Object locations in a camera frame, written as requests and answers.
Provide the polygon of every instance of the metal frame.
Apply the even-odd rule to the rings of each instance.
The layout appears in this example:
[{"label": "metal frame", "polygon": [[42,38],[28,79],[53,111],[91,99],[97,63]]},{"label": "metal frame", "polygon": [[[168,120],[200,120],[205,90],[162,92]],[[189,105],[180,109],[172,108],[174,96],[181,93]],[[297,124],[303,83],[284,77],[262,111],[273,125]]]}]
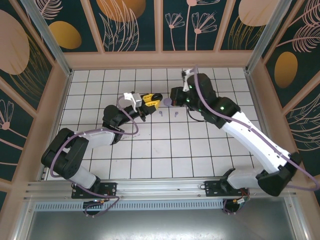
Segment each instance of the metal frame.
[{"label": "metal frame", "polygon": [[253,81],[251,75],[247,71],[244,72],[244,75],[245,75],[245,79],[248,83],[250,94],[252,96],[253,105],[254,105],[254,108],[255,108],[255,111],[256,111],[256,114],[258,117],[258,121],[260,123],[261,131],[267,137],[269,137],[270,131],[269,131],[269,128],[266,124],[266,116],[265,116],[264,112],[262,111],[261,101],[256,94],[257,90],[256,90],[255,82]]},{"label": "metal frame", "polygon": [[260,60],[263,52],[265,51],[270,40],[272,39],[275,32],[277,31],[283,16],[288,11],[291,2],[292,0],[281,0],[278,2],[277,6],[275,7],[275,10],[272,13],[272,16],[270,17],[270,20],[265,26],[257,44],[254,47],[253,53],[246,65],[246,70],[248,74],[250,74],[255,69],[255,66]]},{"label": "metal frame", "polygon": [[[120,196],[120,201],[126,201],[132,203],[134,201],[163,201],[171,200],[177,202],[184,202],[193,200],[195,202],[203,202],[206,200],[221,200],[222,197],[206,197],[205,191],[200,189],[200,185],[204,181],[216,181],[220,177],[197,177],[197,178],[166,178],[166,179],[119,179],[112,180],[117,182],[117,195]],[[13,240],[26,239],[29,228],[32,224],[32,218],[35,212],[35,207],[39,203],[79,203],[83,202],[83,199],[71,198],[72,188],[71,184],[65,180],[52,180],[42,182],[29,182],[24,194],[24,203],[22,212],[20,215],[20,222],[18,222]],[[261,189],[251,189],[251,198],[273,198],[266,194]],[[295,202],[294,190],[286,189],[279,197],[285,200],[291,200],[291,206],[289,208],[296,212],[290,212],[290,221],[294,228],[294,233],[297,239],[309,239],[302,238],[305,236],[304,232],[308,231],[306,225],[301,222],[301,215],[298,214],[299,208],[298,202]]]},{"label": "metal frame", "polygon": [[35,3],[35,1],[30,0],[20,0],[22,5],[24,6],[27,14],[29,14],[30,18],[32,19],[34,25],[36,26],[37,30],[40,32],[41,36],[43,37],[44,41],[47,43],[47,46],[50,48],[52,54],[54,55],[57,62],[60,64],[64,73],[69,76],[71,72],[71,68],[62,52],[61,48],[57,44],[54,36],[52,35],[49,27],[42,17],[39,9]]},{"label": "metal frame", "polygon": [[296,196],[284,198],[285,206],[297,240],[311,240],[311,234]]},{"label": "metal frame", "polygon": [[[69,91],[69,87],[70,87],[73,75],[74,75],[74,71],[72,71],[67,76],[67,79],[65,81],[65,84],[64,84],[64,87],[63,87],[64,91],[63,91],[62,98],[60,99],[60,102],[59,102],[59,105],[58,105],[58,110],[57,110],[55,118],[54,118],[54,125],[51,128],[51,131],[50,131],[50,134],[49,134],[49,138],[48,138],[48,141],[46,143],[46,148],[54,140],[54,138],[56,136],[56,132],[58,131],[59,122],[60,122],[59,120],[61,119],[61,116],[62,116],[62,113],[63,113],[63,110],[64,110],[64,106],[65,106],[65,103],[66,103],[66,100],[67,100],[67,95],[68,95],[68,91]],[[42,163],[40,163],[40,164],[41,164],[41,167],[39,168],[39,172],[38,172],[37,177],[36,177],[36,180],[38,180],[38,181],[41,181],[42,175],[43,175],[44,169],[45,169],[45,166]]]}]

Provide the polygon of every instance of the purple object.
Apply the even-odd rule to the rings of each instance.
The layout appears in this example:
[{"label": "purple object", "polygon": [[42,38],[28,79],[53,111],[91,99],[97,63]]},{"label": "purple object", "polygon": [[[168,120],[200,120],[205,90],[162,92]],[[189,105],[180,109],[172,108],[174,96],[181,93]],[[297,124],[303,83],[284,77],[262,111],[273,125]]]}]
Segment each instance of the purple object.
[{"label": "purple object", "polygon": [[165,99],[163,100],[163,103],[164,103],[164,105],[166,105],[167,107],[169,107],[169,106],[171,106],[171,104],[172,104],[172,100],[171,100],[171,98],[165,98]]}]

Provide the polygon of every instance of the flower illustration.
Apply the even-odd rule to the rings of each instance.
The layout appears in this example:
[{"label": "flower illustration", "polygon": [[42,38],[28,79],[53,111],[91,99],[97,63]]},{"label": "flower illustration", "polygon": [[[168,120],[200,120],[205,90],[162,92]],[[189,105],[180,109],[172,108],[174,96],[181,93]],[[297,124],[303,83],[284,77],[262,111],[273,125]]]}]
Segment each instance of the flower illustration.
[{"label": "flower illustration", "polygon": [[188,25],[189,25],[189,15],[190,15],[190,8],[197,6],[197,5],[211,5],[217,4],[220,0],[186,0],[188,4],[188,12],[186,15],[186,27],[185,27],[185,50],[188,51]]},{"label": "flower illustration", "polygon": [[186,0],[186,3],[190,7],[194,7],[196,5],[210,5],[210,4],[216,4],[220,2],[220,0]]},{"label": "flower illustration", "polygon": [[[14,113],[14,108],[15,108],[15,105],[11,101],[8,101],[7,105],[6,105],[6,103],[3,99],[0,100],[0,130],[4,130],[4,131],[9,130],[9,131],[13,132],[14,134],[26,139],[27,138],[26,136],[23,136],[22,134],[14,131],[10,128],[10,122],[11,122],[11,119],[12,119],[12,116]],[[13,148],[23,150],[22,147],[17,146],[17,145],[15,145],[9,141],[6,141],[2,138],[0,138],[0,142],[7,144]],[[4,162],[0,162],[0,164],[10,165],[9,163],[4,163]]]},{"label": "flower illustration", "polygon": [[10,128],[10,121],[14,113],[15,105],[8,101],[7,106],[3,99],[0,100],[0,127],[3,130]]},{"label": "flower illustration", "polygon": [[173,50],[175,51],[176,49],[174,44],[174,38],[172,35],[172,29],[183,27],[185,25],[185,22],[183,21],[183,17],[181,16],[181,13],[179,14],[173,13],[172,16],[170,13],[167,13],[165,15],[165,20],[170,28],[172,47],[173,47]]},{"label": "flower illustration", "polygon": [[216,22],[214,15],[214,13],[204,13],[199,18],[198,12],[192,14],[192,24],[195,33],[194,50],[197,50],[198,34],[210,33],[217,30],[217,25],[214,25],[214,23]]}]

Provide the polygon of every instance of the grid line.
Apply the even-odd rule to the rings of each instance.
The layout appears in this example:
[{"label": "grid line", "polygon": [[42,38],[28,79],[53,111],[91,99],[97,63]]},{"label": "grid line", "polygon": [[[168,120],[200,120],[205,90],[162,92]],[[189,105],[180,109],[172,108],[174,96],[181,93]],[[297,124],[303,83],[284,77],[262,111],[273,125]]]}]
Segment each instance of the grid line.
[{"label": "grid line", "polygon": [[[250,91],[215,91],[216,93],[221,93],[221,94],[225,94],[225,93],[250,93]],[[170,92],[157,92],[158,94],[169,94]],[[84,94],[72,94],[72,95],[68,95],[68,96],[83,96]],[[102,94],[99,94],[99,93],[90,93],[90,94],[85,94],[86,96],[88,95],[116,95],[115,93],[102,93]]]},{"label": "grid line", "polygon": [[[228,73],[229,73],[229,76],[230,76],[230,79],[231,79],[231,73],[230,73],[229,68],[228,68]],[[234,83],[233,83],[232,80],[231,80],[231,84],[232,84],[233,91],[235,92]],[[254,162],[253,162],[251,156],[250,156],[250,159],[251,159],[252,167],[254,168]]]},{"label": "grid line", "polygon": [[[121,69],[119,71],[119,82],[118,82],[118,90],[117,90],[117,100],[118,100],[118,95],[119,95],[119,86],[120,86],[120,77],[121,77]],[[109,179],[111,178],[111,166],[112,166],[112,162],[113,162],[113,150],[114,150],[114,145],[112,145],[111,147],[111,156],[110,156],[110,170],[109,170]]]},{"label": "grid line", "polygon": [[77,130],[79,129],[80,119],[81,119],[81,114],[82,114],[82,109],[83,109],[83,107],[84,107],[85,96],[86,96],[87,86],[88,86],[88,82],[89,82],[89,75],[90,75],[90,71],[89,71],[89,74],[88,74],[87,82],[86,82],[86,84],[85,84],[84,95],[83,95],[83,100],[82,100],[82,105],[81,105],[81,110],[80,110],[80,115],[79,115],[79,121],[78,121],[78,128],[77,128]]},{"label": "grid line", "polygon": [[[136,78],[137,78],[137,70],[134,70],[134,91],[136,90]],[[134,148],[134,136],[131,136],[131,161],[130,161],[130,179],[131,179],[131,173],[132,173],[132,151]]]},{"label": "grid line", "polygon": [[191,166],[192,166],[192,176],[195,177],[195,172],[194,172],[194,161],[192,157],[192,148],[191,148],[191,139],[190,139],[190,126],[189,126],[189,118],[188,118],[188,113],[185,111],[186,114],[186,121],[187,121],[187,126],[188,126],[188,135],[189,135],[189,145],[190,145],[190,156],[191,156]]},{"label": "grid line", "polygon": [[[227,80],[227,79],[221,79],[221,78],[210,78],[210,80]],[[245,77],[244,78],[231,78],[231,80],[243,80],[243,79],[246,79]],[[181,79],[170,79],[168,81],[180,81]],[[147,79],[147,80],[122,80],[122,82],[135,82],[135,81],[138,81],[138,82],[147,82],[147,81],[164,81],[163,79]],[[112,82],[118,82],[118,81],[90,81],[90,83],[104,83],[104,82],[107,82],[107,83],[112,83]],[[86,83],[86,81],[75,81],[74,83]]]},{"label": "grid line", "polygon": [[[152,79],[152,69],[150,70],[150,79]],[[150,80],[150,90],[152,92],[152,81]],[[151,177],[152,178],[152,115],[150,116],[151,118],[151,124],[150,124],[150,161],[151,161],[151,168],[150,168],[150,171],[151,171]]]},{"label": "grid line", "polygon": [[[206,155],[206,156],[194,156],[194,158],[223,158],[223,157],[230,157],[231,155],[218,155],[218,156],[211,156],[211,155]],[[233,157],[249,157],[250,154],[248,155],[232,155]],[[169,159],[170,157],[153,157],[152,159]],[[172,157],[173,159],[185,159],[185,158],[189,158],[187,156],[175,156]],[[112,159],[131,159],[128,157],[119,157],[119,158],[112,158]],[[132,157],[132,159],[142,159],[141,157]],[[97,158],[97,159],[91,159],[91,161],[95,161],[95,160],[111,160],[111,158]]]},{"label": "grid line", "polygon": [[[169,95],[168,69],[166,69],[166,87],[167,87],[167,91],[168,91],[168,95]],[[169,107],[168,107],[168,116],[169,116],[169,122],[170,122],[170,109],[169,109]],[[171,174],[172,174],[172,177],[174,177],[174,164],[172,161],[172,143],[171,143],[171,125],[170,125],[170,123],[169,123],[169,134],[170,134]]]},{"label": "grid line", "polygon": [[212,151],[211,151],[211,145],[210,145],[210,138],[209,138],[209,130],[208,130],[208,122],[205,122],[206,127],[206,133],[208,134],[208,142],[209,142],[209,149],[210,149],[210,155],[211,155],[211,164],[212,164],[212,170],[213,170],[213,176],[215,175],[215,168],[214,168],[214,162],[212,161]]}]

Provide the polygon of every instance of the leaf illustration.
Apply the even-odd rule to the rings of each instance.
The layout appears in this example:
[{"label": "leaf illustration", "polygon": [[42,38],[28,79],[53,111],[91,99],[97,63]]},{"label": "leaf illustration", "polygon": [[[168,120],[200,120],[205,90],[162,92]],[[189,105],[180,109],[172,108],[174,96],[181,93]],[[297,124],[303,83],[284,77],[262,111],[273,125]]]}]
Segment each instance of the leaf illustration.
[{"label": "leaf illustration", "polygon": [[302,15],[304,23],[308,26],[318,25],[320,22],[320,0],[308,0]]},{"label": "leaf illustration", "polygon": [[289,112],[289,117],[287,118],[289,124],[292,124],[294,120],[301,120],[303,117],[308,115],[312,110],[320,107],[320,94],[310,103],[302,107],[294,108]]},{"label": "leaf illustration", "polygon": [[291,110],[287,121],[299,150],[320,148],[320,94],[305,106]]},{"label": "leaf illustration", "polygon": [[35,0],[35,3],[44,19],[53,20],[60,10],[61,0]]},{"label": "leaf illustration", "polygon": [[108,52],[135,51],[139,43],[139,26],[131,9],[122,1],[122,7],[115,0],[108,3],[101,0],[103,10],[110,17],[100,14],[104,25],[103,45]]},{"label": "leaf illustration", "polygon": [[320,25],[300,27],[290,41],[294,51],[311,53],[320,43]]},{"label": "leaf illustration", "polygon": [[102,16],[99,13],[103,26],[104,26],[104,36],[103,36],[103,46],[106,48],[108,52],[112,52],[115,49],[115,36],[111,28],[111,23],[109,18],[105,19],[104,16]]}]

